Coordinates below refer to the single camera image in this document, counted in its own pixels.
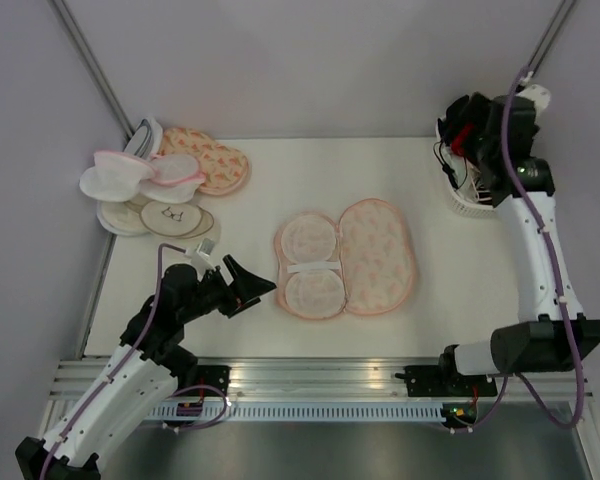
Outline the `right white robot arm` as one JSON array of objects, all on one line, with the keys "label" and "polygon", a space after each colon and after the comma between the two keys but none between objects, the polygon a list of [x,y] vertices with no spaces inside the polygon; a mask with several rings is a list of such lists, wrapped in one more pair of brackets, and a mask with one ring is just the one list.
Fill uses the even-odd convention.
[{"label": "right white robot arm", "polygon": [[451,345],[436,371],[439,388],[458,395],[475,375],[574,370],[600,344],[600,321],[587,319],[558,239],[555,186],[546,160],[531,153],[539,131],[529,98],[468,98],[438,124],[444,141],[479,169],[514,254],[517,323],[482,342]]}]

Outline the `red bra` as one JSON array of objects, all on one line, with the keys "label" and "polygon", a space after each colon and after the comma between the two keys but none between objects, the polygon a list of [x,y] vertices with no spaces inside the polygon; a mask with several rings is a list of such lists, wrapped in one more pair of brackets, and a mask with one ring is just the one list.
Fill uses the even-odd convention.
[{"label": "red bra", "polygon": [[451,141],[450,147],[454,155],[465,157],[468,153],[468,145],[470,144],[471,135],[475,126],[471,123],[466,124],[460,132]]}]

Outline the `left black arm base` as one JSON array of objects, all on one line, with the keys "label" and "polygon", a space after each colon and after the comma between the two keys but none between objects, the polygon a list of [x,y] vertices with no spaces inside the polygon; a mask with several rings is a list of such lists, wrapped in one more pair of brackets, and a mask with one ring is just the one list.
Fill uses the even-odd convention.
[{"label": "left black arm base", "polygon": [[201,386],[201,389],[194,390],[192,394],[199,398],[220,397],[217,391],[226,394],[230,385],[230,373],[231,367],[228,365],[200,365],[194,384]]}]

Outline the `peach floral mesh laundry bag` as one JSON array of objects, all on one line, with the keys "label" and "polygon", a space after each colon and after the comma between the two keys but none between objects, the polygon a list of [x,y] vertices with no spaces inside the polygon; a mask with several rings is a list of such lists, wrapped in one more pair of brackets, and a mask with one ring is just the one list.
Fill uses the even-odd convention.
[{"label": "peach floral mesh laundry bag", "polygon": [[416,280],[407,224],[399,209],[376,198],[349,206],[338,221],[297,214],[276,232],[274,249],[277,303],[307,320],[391,312]]}]

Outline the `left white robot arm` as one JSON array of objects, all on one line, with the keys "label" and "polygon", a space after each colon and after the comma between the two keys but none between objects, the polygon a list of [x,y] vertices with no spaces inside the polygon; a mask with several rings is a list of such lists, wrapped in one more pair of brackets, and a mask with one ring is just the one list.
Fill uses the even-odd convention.
[{"label": "left white robot arm", "polygon": [[151,410],[200,389],[198,359],[181,347],[187,323],[255,306],[274,282],[232,256],[203,273],[190,264],[157,267],[153,295],[129,321],[105,367],[74,407],[40,439],[26,437],[15,457],[26,479],[98,479],[115,451]]}]

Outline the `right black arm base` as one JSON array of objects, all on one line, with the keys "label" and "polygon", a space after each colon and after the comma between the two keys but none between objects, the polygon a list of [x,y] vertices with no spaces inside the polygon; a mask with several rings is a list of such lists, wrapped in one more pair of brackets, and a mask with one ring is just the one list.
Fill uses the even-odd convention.
[{"label": "right black arm base", "polygon": [[405,366],[401,375],[409,398],[450,398],[451,393],[437,365]]}]

